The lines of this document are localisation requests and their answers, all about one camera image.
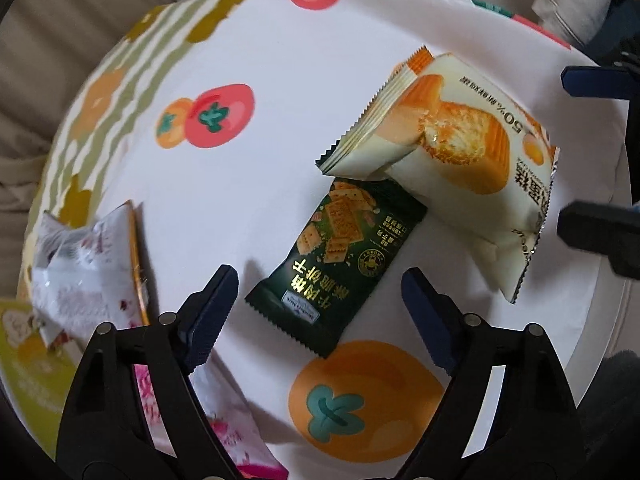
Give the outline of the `pink white marshmallow bag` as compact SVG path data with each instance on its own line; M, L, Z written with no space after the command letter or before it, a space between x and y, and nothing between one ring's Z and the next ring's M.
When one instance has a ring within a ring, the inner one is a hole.
M175 455L160 416L148 368L136 364L134 374L155 447L160 452ZM288 478L288 470L262 440L244 396L229 382L214 356L194 370L190 382L209 426L244 478Z

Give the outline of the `white grey snack bag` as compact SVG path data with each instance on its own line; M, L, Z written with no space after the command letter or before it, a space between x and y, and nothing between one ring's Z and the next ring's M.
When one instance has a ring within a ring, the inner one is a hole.
M119 330L148 324L140 271L132 203L80 228L46 212L32 260L32 305L44 344L85 346L103 322Z

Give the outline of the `cream cake snack bag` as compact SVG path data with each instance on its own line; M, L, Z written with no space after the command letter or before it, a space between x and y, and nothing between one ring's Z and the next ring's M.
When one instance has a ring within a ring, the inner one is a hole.
M322 174L390 179L461 231L486 280L518 299L546 222L559 150L451 53L420 47L318 159Z

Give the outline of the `dark green cracker packet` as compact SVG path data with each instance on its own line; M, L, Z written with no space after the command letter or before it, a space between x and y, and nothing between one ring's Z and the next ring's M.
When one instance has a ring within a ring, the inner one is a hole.
M335 178L286 259L245 300L327 358L426 214L393 180Z

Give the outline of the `green cardboard box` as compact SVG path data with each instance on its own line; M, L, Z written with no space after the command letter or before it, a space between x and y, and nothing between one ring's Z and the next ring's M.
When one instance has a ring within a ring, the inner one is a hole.
M32 307L1 301L1 383L29 435L55 458L58 428L76 364L65 351L47 350Z

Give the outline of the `white fruit print tablecloth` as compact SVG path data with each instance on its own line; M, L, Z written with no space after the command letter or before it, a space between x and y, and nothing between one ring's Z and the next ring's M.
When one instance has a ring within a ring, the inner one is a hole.
M132 203L157 311L176 310L224 263L242 294L283 266L294 288L285 309L318 324L354 291L324 270L332 180L316 161L420 47L454 54L547 129L560 150L552 217L576 198L627 196L626 105L569 96L562 70L589 58L519 18L475 0L184 0L120 40L70 106L30 213L24 268L35 269L46 214L83 225ZM400 298L412 266L492 325L544 326L573 396L587 392L624 282L568 248L553 218L532 254L510 302L462 236L428 214L328 358L244 299L214 358L291 478L388 476L424 426L420 387L447 381Z

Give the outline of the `floral striped blanket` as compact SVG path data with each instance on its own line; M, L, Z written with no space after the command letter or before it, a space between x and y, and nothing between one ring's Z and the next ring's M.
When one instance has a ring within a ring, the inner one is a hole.
M17 293L32 296L36 227L46 211L84 226L107 188L108 167L169 73L244 0L183 0L154 6L108 52L53 139L28 214Z

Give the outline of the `beige curtain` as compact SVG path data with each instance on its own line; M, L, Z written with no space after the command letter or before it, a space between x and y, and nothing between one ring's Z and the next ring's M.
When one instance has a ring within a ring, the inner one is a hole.
M79 90L146 12L174 2L12 2L1 23L3 296L16 297L36 187ZM137 205L166 297L223 262L255 283L326 185L314 159L427 40L433 10L433 0L336 0L324 10L244 0L160 85L108 167L91 220Z

